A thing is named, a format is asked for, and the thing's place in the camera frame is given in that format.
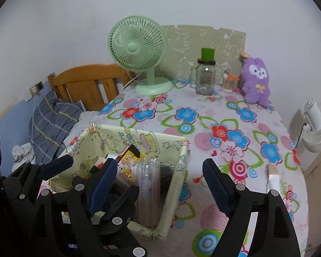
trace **wall socket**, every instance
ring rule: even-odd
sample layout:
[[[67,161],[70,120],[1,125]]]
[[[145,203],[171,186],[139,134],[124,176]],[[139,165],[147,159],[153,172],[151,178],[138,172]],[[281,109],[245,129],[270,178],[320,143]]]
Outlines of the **wall socket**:
[[[40,81],[36,85],[32,86],[29,89],[29,91],[30,91],[31,96],[33,97],[34,95],[38,94],[42,89],[44,89],[44,85],[43,85],[43,82]]]

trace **desk fan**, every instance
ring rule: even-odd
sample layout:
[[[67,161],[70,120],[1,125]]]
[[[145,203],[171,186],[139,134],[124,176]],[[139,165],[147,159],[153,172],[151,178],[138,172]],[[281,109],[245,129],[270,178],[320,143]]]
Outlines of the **desk fan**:
[[[146,71],[147,78],[135,87],[138,94],[150,96],[172,89],[170,80],[155,77],[154,68],[166,51],[164,31],[155,21],[144,16],[124,18],[110,31],[108,49],[122,68],[133,72]]]
[[[317,106],[317,102],[310,99],[303,105],[303,113],[305,114],[308,124],[302,129],[308,132],[303,137],[303,143],[310,152],[321,152],[321,107]]]

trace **blue wall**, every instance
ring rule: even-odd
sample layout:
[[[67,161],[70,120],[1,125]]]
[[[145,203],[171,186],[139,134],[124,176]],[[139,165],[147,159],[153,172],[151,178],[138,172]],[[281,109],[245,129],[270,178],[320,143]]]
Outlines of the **blue wall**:
[[[35,107],[40,104],[45,95],[51,91],[49,82],[44,83],[44,89],[41,90],[35,99]],[[33,113],[33,98],[28,102],[22,100],[14,106],[0,120],[0,141],[1,141],[1,175],[9,176],[12,172],[14,159],[12,149],[15,145],[23,145],[29,140],[29,123]]]

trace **plaid blanket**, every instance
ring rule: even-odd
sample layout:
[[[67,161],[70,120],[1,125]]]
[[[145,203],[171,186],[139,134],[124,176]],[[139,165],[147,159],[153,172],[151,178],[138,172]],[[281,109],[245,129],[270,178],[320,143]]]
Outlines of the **plaid blanket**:
[[[81,103],[58,100],[53,91],[45,96],[35,110],[29,127],[36,163],[49,163],[63,152],[66,148],[63,141],[82,112]]]

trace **star print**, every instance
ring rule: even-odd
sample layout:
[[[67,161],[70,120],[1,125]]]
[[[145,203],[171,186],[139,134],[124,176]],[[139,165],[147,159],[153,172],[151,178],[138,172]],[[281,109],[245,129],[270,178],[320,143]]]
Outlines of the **star print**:
[[[171,145],[170,145],[169,142],[163,142],[163,147],[164,147],[165,149],[168,149],[168,148],[171,147]]]

